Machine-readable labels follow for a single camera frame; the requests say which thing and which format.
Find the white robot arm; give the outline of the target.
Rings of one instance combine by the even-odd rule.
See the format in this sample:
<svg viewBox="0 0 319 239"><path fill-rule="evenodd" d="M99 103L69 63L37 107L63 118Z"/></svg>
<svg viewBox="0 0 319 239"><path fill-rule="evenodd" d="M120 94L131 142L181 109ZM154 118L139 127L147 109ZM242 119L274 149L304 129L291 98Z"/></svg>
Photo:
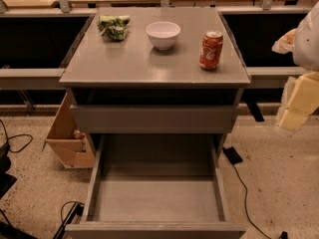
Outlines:
<svg viewBox="0 0 319 239"><path fill-rule="evenodd" d="M306 70L297 79L289 77L276 117L276 131L291 135L319 108L319 2L298 27L277 40L272 51L292 53L295 65Z"/></svg>

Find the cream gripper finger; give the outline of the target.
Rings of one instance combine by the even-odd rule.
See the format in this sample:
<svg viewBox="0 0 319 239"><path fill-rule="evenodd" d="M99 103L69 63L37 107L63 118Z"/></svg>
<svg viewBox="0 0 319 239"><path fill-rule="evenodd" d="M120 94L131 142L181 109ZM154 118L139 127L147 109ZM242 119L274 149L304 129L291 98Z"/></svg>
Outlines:
<svg viewBox="0 0 319 239"><path fill-rule="evenodd" d="M278 54L287 54L293 50L296 30L292 29L280 37L272 46L272 51Z"/></svg>
<svg viewBox="0 0 319 239"><path fill-rule="evenodd" d="M294 132L319 108L319 73L289 77L277 113L277 131Z"/></svg>

